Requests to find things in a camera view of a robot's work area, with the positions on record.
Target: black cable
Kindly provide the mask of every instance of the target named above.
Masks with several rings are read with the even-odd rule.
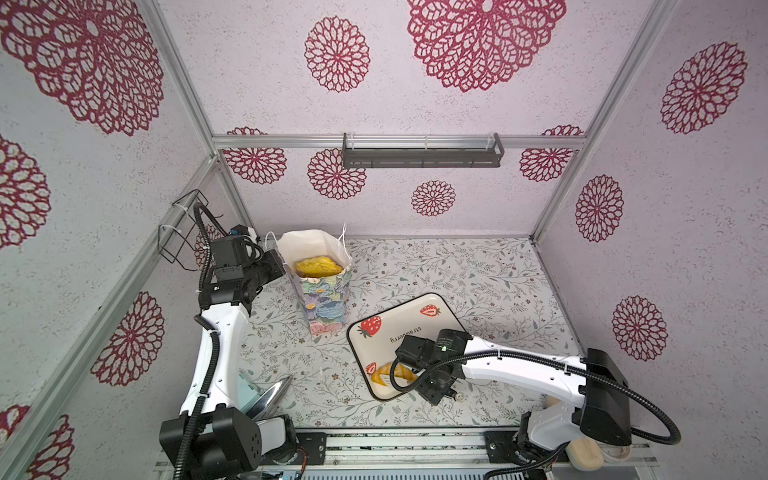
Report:
[[[250,237],[243,237],[245,240],[245,243],[250,245],[250,257],[249,257],[249,263],[247,265],[243,265],[243,268],[246,266],[253,265],[258,259],[260,259],[264,255],[264,250],[256,245],[253,240],[250,239]]]
[[[210,351],[208,370],[205,372],[203,382],[200,384],[200,396],[197,397],[197,401],[192,409],[192,415],[190,415],[187,426],[184,428],[184,434],[181,436],[181,445],[179,445],[179,453],[176,457],[176,468],[174,469],[174,480],[185,479],[187,460],[189,459],[190,449],[192,448],[192,441],[199,433],[197,431],[197,423],[200,420],[200,413],[203,411],[205,399],[208,398],[210,384],[214,380],[216,365],[219,362],[219,333],[201,315],[195,315],[194,319],[195,322],[198,322],[204,329],[210,332],[210,341],[213,344],[213,348]]]
[[[200,231],[200,236],[203,238],[203,243],[205,244],[205,259],[203,261],[203,266],[200,269],[200,280],[197,282],[197,289],[202,292],[205,283],[210,281],[210,278],[208,277],[208,270],[210,269],[212,254],[210,252],[210,237],[208,237],[208,232],[205,230],[205,223],[203,223],[203,218],[200,215],[201,211],[206,215],[206,217],[208,217],[208,220],[210,220],[214,227],[216,227],[216,230],[219,230],[219,233],[226,237],[227,232],[224,230],[224,228],[221,227],[219,220],[217,220],[216,217],[214,217],[214,215],[210,212],[210,210],[208,210],[208,207],[200,202],[196,202],[195,205],[192,206],[194,223],[197,225],[197,229]]]
[[[544,357],[532,355],[530,353],[516,352],[512,350],[485,350],[482,352],[469,353],[461,356],[456,356],[452,359],[442,360],[441,362],[437,362],[436,364],[430,366],[429,368],[424,370],[424,372],[421,375],[419,375],[419,377],[416,379],[415,382],[411,383],[408,386],[400,386],[397,384],[397,381],[395,381],[395,367],[399,362],[399,359],[395,359],[395,361],[392,362],[392,366],[389,367],[389,382],[392,383],[392,387],[399,392],[410,392],[417,386],[426,382],[427,378],[429,378],[429,376],[437,369],[440,369],[447,365],[452,365],[454,363],[464,362],[466,360],[477,360],[477,359],[483,359],[488,357],[497,357],[497,358],[507,357],[507,358],[513,358],[513,359],[526,360],[529,362],[550,366],[556,370],[563,370],[566,373],[572,373],[574,375],[583,376],[587,379],[594,380],[595,382],[602,383],[603,385],[609,388],[612,388],[614,390],[617,390],[619,393],[623,395],[626,395],[630,399],[634,400],[635,402],[643,406],[648,412],[653,413],[654,416],[656,416],[657,419],[661,420],[661,423],[663,423],[664,426],[667,427],[667,430],[669,430],[670,434],[664,437],[661,435],[656,435],[654,433],[645,432],[644,430],[636,429],[635,427],[632,428],[632,433],[634,433],[638,437],[641,437],[642,439],[651,440],[652,442],[660,443],[663,445],[676,445],[680,443],[680,440],[682,439],[680,430],[678,429],[677,425],[675,425],[675,423],[672,421],[672,419],[670,419],[667,416],[667,414],[664,413],[664,411],[662,411],[659,407],[655,406],[648,399],[646,399],[639,393],[635,392],[634,390],[629,389],[621,385],[620,383],[615,382],[607,377],[598,375],[597,373],[588,372],[585,369],[579,369],[579,368],[567,365],[565,363],[558,362],[556,360],[546,359]]]
[[[527,472],[528,470],[535,470],[536,468],[541,468],[546,465],[549,465],[558,459],[558,456],[560,456],[563,450],[565,450],[565,447],[568,446],[568,443],[570,442],[566,442],[559,445],[556,449],[552,450],[552,453],[550,453],[546,458],[542,458],[538,462],[529,463],[527,465],[521,465],[519,467],[499,468],[497,470],[491,470],[490,472],[486,472],[485,475],[482,476],[482,478],[483,480],[488,480],[489,478],[495,477],[496,475],[506,475],[508,473],[522,473],[522,472]]]

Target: floral floor mat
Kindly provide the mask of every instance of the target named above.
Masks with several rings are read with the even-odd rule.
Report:
[[[578,353],[530,240],[347,240],[347,250],[355,263],[347,325],[435,292],[472,335],[535,352]],[[453,388],[464,402],[432,406],[415,392],[375,400],[346,331],[310,335],[287,277],[253,302],[239,367],[265,388],[293,375],[281,410],[296,427],[517,425],[522,413],[543,407],[536,392],[487,380],[458,380]]]

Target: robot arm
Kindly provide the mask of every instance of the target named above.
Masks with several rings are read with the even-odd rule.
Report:
[[[204,329],[179,416],[163,422],[160,431],[163,450],[175,465],[174,480],[250,472],[264,455],[282,461],[291,459],[299,448],[290,417],[256,422],[240,411],[237,398],[237,358],[251,302],[263,285],[285,271],[274,250],[263,252],[257,246],[253,229],[238,225],[211,241],[201,212],[226,233],[205,206],[194,206],[197,226],[209,249],[200,275],[201,311],[195,317]]]
[[[456,379],[490,379],[543,392],[561,401],[545,410],[526,412],[517,434],[518,454],[535,461],[584,436],[610,445],[630,445],[632,434],[674,445],[680,431],[658,407],[629,390],[627,380],[607,353],[589,349],[586,357],[544,355],[500,346],[467,332],[444,329],[433,342],[406,336],[396,350],[397,362],[422,369],[409,386],[390,382],[401,392],[415,389],[438,405],[453,397]],[[629,398],[650,410],[669,429],[662,437],[630,426]]]

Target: floral paper bag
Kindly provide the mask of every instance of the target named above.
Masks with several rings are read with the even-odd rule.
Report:
[[[344,233],[335,238],[322,230],[288,232],[277,241],[277,250],[288,267],[291,283],[310,322],[310,332],[320,335],[343,329],[344,303],[349,298],[352,279],[352,257],[346,252]],[[344,270],[322,278],[296,275],[296,262],[321,255],[332,258]]]

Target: cable clip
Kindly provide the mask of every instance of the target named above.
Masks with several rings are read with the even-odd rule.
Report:
[[[176,230],[176,232],[177,232],[179,235],[181,235],[181,234],[182,234],[182,233],[181,233],[181,230],[177,229],[177,228],[176,228],[176,227],[174,227],[173,225],[166,225],[165,223],[163,223],[163,224],[161,225],[161,227],[172,228],[172,229]]]

